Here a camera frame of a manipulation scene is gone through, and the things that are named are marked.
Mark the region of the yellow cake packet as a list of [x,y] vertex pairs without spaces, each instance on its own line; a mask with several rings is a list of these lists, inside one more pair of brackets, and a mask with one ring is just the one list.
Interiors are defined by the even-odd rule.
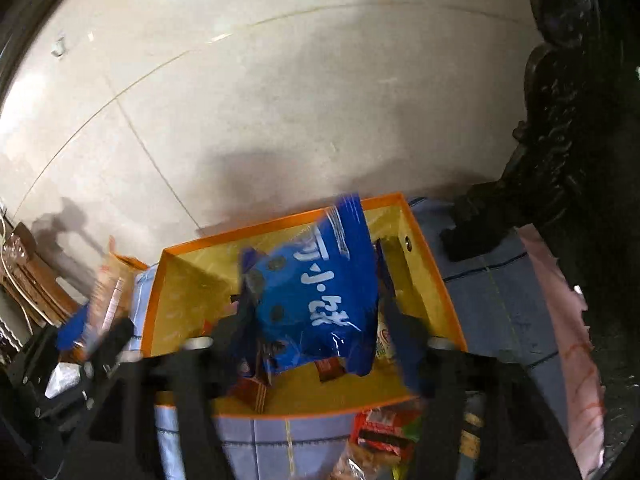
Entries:
[[148,266],[131,257],[109,252],[96,274],[88,304],[81,307],[58,330],[56,348],[88,356],[120,318],[128,318],[134,280]]

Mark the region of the large blue cookie bag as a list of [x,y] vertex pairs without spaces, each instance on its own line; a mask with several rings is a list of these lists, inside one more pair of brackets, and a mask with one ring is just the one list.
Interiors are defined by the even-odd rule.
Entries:
[[378,329],[376,255],[357,194],[341,197],[303,234],[245,263],[243,285],[271,374],[329,358],[370,373]]

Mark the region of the red snack packet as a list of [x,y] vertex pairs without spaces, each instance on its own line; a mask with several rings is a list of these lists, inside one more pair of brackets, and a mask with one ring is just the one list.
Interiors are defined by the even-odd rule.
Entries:
[[420,440],[421,410],[386,406],[357,414],[349,441],[376,452],[410,456]]

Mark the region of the pink cloth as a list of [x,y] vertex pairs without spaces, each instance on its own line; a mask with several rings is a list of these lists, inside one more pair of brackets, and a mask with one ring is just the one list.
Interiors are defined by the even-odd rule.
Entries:
[[544,300],[559,349],[565,380],[567,439],[582,476],[587,479],[603,465],[604,388],[593,361],[593,345],[582,314],[588,310],[582,292],[568,284],[558,259],[534,226],[518,230]]

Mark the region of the light blue tablecloth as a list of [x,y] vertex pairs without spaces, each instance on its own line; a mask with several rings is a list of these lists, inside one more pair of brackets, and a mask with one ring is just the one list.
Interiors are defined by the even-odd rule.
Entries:
[[[532,259],[518,234],[492,252],[450,262],[439,243],[451,226],[449,205],[410,203],[473,353],[514,356],[527,365],[560,424],[567,423],[565,382],[551,316]],[[240,479],[322,479],[343,451],[356,414],[294,419],[218,418],[218,431]]]

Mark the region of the brown wooden rack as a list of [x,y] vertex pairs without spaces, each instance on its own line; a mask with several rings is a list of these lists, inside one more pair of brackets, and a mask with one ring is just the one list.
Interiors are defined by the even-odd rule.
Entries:
[[12,226],[1,216],[1,286],[16,301],[32,333],[36,327],[60,327],[80,304],[38,254],[27,226]]

